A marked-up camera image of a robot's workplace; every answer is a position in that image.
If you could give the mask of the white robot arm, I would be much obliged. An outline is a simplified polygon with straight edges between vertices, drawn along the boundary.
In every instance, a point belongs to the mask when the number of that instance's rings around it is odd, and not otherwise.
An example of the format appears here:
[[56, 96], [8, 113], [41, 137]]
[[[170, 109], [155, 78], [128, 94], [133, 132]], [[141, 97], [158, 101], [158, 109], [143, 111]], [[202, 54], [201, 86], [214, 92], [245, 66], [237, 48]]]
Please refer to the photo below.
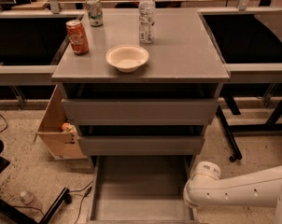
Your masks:
[[198, 163], [187, 181], [183, 198], [190, 208], [206, 205], [274, 207], [274, 224], [282, 224], [282, 165], [221, 179], [212, 162]]

